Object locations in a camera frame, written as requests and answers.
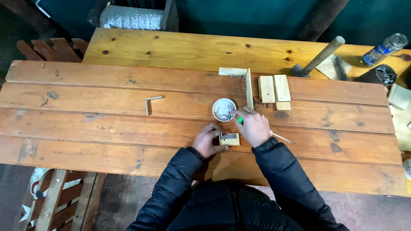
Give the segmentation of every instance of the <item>silver insulation roll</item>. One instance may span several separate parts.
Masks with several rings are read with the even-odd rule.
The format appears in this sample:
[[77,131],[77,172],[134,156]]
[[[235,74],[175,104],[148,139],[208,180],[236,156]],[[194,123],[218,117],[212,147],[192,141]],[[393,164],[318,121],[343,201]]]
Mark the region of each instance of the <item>silver insulation roll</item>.
[[100,26],[135,30],[160,30],[164,10],[107,6],[100,15]]

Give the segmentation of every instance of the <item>wooden hammer handle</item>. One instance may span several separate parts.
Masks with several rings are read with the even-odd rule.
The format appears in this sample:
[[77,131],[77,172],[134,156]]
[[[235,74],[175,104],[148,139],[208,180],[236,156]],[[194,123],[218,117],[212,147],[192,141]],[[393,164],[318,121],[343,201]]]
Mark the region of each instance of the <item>wooden hammer handle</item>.
[[341,36],[335,37],[303,70],[302,75],[309,74],[314,68],[322,63],[328,56],[336,51],[345,43],[345,39]]

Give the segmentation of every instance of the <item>hammer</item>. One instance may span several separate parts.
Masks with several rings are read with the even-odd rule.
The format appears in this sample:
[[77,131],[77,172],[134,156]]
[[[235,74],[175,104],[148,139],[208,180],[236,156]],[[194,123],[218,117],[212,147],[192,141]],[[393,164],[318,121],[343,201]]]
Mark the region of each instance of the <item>hammer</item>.
[[290,70],[290,75],[295,77],[311,78],[309,73],[322,63],[328,56],[336,51],[345,43],[345,39],[341,36],[335,37],[304,69],[300,64],[294,65]]

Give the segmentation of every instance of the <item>hand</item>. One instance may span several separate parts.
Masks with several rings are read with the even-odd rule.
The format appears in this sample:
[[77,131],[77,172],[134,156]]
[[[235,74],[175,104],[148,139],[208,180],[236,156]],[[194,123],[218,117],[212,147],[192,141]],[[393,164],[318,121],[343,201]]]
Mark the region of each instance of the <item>hand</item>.
[[216,152],[227,151],[229,149],[228,145],[214,146],[212,144],[212,139],[219,136],[221,133],[224,135],[228,134],[228,132],[221,131],[221,129],[214,123],[210,123],[205,126],[200,133],[198,133],[192,147],[206,159]]
[[270,126],[268,120],[263,116],[245,106],[243,110],[234,111],[235,114],[241,116],[244,120],[244,125],[234,120],[236,126],[245,140],[247,140],[254,148],[266,142],[270,137]]

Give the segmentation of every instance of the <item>person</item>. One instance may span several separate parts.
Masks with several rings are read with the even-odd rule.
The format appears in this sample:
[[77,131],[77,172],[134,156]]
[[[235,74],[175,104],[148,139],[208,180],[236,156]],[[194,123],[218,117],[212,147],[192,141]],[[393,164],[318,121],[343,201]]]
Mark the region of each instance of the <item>person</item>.
[[181,148],[154,186],[127,231],[135,230],[348,230],[335,221],[331,209],[297,159],[271,137],[268,120],[248,107],[235,113],[242,136],[252,145],[256,162],[274,192],[276,202],[263,192],[237,182],[205,181],[192,188],[192,176],[203,161],[228,146],[212,140],[228,134],[211,123],[193,145]]

